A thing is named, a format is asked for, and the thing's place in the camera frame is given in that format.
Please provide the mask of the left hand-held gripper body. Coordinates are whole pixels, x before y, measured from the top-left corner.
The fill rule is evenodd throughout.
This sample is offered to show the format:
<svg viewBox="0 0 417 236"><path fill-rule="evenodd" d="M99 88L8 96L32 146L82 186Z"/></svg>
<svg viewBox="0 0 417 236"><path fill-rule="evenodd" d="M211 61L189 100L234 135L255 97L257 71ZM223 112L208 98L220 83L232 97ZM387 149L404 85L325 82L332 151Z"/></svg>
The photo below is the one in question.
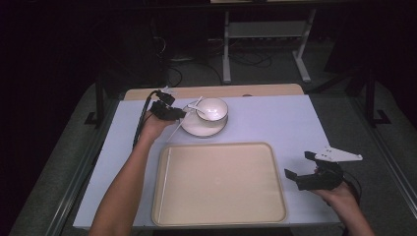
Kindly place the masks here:
<svg viewBox="0 0 417 236"><path fill-rule="evenodd" d="M174 109L174 107L172 107L172 104L173 103L164 103L162 100L158 99L152 103L150 112L161 120L165 120L165 121L178 120L178 119L175 119L171 114L171 110Z"/></svg>

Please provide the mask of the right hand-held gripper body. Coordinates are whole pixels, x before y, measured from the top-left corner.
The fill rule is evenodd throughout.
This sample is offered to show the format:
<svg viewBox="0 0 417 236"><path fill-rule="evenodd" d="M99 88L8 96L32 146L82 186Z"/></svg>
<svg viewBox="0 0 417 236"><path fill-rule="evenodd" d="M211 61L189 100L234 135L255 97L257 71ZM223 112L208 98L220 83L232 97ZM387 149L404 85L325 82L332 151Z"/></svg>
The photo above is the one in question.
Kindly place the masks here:
<svg viewBox="0 0 417 236"><path fill-rule="evenodd" d="M298 176L296 185L299 190L332 190L344 179L340 162L360 161L361 154L351 153L335 147L324 147L316 153L316 172Z"/></svg>

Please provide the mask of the white chopstick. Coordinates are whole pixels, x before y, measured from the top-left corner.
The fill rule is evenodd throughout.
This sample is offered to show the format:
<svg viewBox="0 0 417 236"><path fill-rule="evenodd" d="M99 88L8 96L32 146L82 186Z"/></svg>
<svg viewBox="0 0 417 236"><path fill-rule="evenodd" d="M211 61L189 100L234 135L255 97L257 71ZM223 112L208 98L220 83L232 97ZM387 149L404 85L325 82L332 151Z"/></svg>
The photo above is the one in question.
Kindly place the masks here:
<svg viewBox="0 0 417 236"><path fill-rule="evenodd" d="M163 185L162 185L162 189L161 189L161 199L160 199L159 213L158 213L158 217L157 217L158 223L161 223L161 215L162 215L162 212L163 212L164 196L165 196L167 178L168 178L168 174L169 174L171 153L172 153L172 149L170 147L168 149L168 153L167 153L166 166L165 166L166 168L165 168L164 176L163 176Z"/></svg>
<svg viewBox="0 0 417 236"><path fill-rule="evenodd" d="M167 139L167 141L169 142L175 135L175 133L182 127L184 121L186 120L186 118L190 115L191 110L192 109L197 109L196 107L198 106L198 103L203 99L202 96L199 97L199 99L195 102L195 103L190 103L187 105L187 107L190 109L189 111L186 112L186 115L184 118L181 119L179 125L175 128L175 130L173 131L173 133L170 135L170 137Z"/></svg>

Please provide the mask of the white plate with dark rim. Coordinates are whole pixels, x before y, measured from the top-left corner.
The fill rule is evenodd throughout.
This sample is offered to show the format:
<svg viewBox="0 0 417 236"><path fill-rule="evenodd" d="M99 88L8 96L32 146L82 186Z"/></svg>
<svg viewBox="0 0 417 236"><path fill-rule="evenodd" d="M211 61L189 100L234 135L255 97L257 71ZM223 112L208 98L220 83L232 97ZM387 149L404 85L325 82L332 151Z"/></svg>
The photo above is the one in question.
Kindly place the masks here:
<svg viewBox="0 0 417 236"><path fill-rule="evenodd" d="M186 116L181 120L182 129L187 133L200 138L218 134L225 128L228 121L228 117L219 121L204 120L198 115L196 109L191 108L191 103L187 104L183 110L186 112Z"/></svg>

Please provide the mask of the white ribbed bowl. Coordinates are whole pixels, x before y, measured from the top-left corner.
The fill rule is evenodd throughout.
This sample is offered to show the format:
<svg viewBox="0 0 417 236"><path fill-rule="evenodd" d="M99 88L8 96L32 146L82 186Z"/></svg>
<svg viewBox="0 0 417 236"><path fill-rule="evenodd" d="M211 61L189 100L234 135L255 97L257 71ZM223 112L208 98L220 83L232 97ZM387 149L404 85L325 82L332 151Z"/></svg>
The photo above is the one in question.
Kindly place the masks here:
<svg viewBox="0 0 417 236"><path fill-rule="evenodd" d="M207 121L220 121L228 115L228 105L220 98L204 98L198 106L206 113L197 111L198 116Z"/></svg>

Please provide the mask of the beige plastic tray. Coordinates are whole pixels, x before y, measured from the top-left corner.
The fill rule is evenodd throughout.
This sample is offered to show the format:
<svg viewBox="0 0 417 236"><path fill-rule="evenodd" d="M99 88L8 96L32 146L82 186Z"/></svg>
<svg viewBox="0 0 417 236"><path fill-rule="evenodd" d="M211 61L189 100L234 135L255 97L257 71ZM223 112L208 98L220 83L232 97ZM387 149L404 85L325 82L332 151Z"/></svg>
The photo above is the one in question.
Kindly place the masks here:
<svg viewBox="0 0 417 236"><path fill-rule="evenodd" d="M158 226L276 224L286 215L274 153L266 143L168 146L160 154L151 215Z"/></svg>

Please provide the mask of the person's left hand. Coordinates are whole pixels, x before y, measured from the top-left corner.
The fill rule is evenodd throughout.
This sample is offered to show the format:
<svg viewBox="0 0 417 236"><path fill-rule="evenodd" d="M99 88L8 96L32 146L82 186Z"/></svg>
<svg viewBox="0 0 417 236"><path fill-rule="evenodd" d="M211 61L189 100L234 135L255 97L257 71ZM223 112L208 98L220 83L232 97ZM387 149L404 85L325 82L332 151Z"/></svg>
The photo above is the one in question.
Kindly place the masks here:
<svg viewBox="0 0 417 236"><path fill-rule="evenodd" d="M145 123L139 135L139 141L147 141L153 143L161 135L166 127L173 124L174 121L161 120L154 116L150 111L147 111Z"/></svg>

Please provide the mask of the person's right hand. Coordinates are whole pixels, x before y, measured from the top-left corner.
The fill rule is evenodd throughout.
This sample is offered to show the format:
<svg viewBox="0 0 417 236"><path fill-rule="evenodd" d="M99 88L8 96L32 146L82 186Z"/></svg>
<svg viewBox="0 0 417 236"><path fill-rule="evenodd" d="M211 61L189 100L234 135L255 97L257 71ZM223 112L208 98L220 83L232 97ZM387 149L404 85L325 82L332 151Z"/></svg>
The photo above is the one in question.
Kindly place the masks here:
<svg viewBox="0 0 417 236"><path fill-rule="evenodd" d="M312 193L321 197L336 212L348 212L359 208L357 191L345 180L332 190L312 190Z"/></svg>

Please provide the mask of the pale blue tablecloth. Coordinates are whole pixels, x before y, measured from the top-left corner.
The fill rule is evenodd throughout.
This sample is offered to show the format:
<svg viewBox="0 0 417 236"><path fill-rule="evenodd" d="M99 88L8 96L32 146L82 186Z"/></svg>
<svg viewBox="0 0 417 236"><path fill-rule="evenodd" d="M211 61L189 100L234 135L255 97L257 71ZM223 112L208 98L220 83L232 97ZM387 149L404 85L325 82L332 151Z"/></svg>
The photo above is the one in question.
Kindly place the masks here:
<svg viewBox="0 0 417 236"><path fill-rule="evenodd" d="M228 122L210 138L197 138L176 127L167 127L150 151L145 185L135 225L154 228L151 220L159 153L168 144L226 144L265 142L275 154L277 169L310 174L315 163L304 157L306 150L319 152L328 145L318 115L307 95L227 97ZM73 225L88 229L104 193L131 153L140 113L141 100L119 103L109 132L92 172L87 190Z"/></svg>

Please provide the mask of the black stand leg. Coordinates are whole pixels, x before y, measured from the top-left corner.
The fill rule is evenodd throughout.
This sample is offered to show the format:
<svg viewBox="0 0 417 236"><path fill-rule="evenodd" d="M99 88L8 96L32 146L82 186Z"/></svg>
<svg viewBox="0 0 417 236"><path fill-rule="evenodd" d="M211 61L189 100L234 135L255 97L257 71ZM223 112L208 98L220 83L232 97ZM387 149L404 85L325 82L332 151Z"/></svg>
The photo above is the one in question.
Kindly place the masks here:
<svg viewBox="0 0 417 236"><path fill-rule="evenodd" d="M376 78L372 70L366 80L365 114L368 123L375 128L380 124L389 124L390 120L383 110L375 109Z"/></svg>
<svg viewBox="0 0 417 236"><path fill-rule="evenodd" d="M95 82L95 111L90 112L85 123L98 128L104 119L104 89L102 80Z"/></svg>

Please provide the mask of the white metal stand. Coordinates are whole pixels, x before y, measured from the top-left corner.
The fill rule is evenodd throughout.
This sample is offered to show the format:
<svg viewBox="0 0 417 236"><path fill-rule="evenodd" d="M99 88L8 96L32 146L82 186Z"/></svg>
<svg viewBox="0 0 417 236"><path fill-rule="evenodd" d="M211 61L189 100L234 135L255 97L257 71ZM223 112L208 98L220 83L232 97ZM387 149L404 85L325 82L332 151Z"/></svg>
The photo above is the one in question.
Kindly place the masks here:
<svg viewBox="0 0 417 236"><path fill-rule="evenodd" d="M229 13L225 13L222 55L222 76L226 84L231 83L229 40L242 38L284 38L297 37L300 44L292 52L294 62L304 83L311 78L303 61L303 53L316 16L316 9L312 9L309 17L304 21L278 21L278 22L230 22Z"/></svg>

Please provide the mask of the metal frame rail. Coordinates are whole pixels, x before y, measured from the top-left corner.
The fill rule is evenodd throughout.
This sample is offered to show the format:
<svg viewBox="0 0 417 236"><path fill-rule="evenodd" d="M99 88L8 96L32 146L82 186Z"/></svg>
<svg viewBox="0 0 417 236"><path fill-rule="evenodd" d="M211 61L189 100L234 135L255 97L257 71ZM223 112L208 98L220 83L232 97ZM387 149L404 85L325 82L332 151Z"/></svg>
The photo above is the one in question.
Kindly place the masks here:
<svg viewBox="0 0 417 236"><path fill-rule="evenodd" d="M382 157L387 165L388 172L393 178L395 185L397 186L400 194L406 201L409 209L417 218L417 191L411 186L410 182L404 175L397 161L394 159L392 151L388 148L387 143L384 141L383 136L377 129L377 126L373 126L365 117L363 106L356 98L349 98L349 103L352 109L355 111L362 124L367 129L367 132L372 137L373 142L376 144L378 150L382 154Z"/></svg>
<svg viewBox="0 0 417 236"><path fill-rule="evenodd" d="M70 132L69 138L58 142L58 147L63 149L52 155L56 162L53 163L51 180L63 190L44 236L62 236L65 231L73 209L77 208L77 202L84 194L118 104L117 99L104 100L104 119L96 128L85 123L89 113L95 111L94 101L86 113L77 115L80 131Z"/></svg>

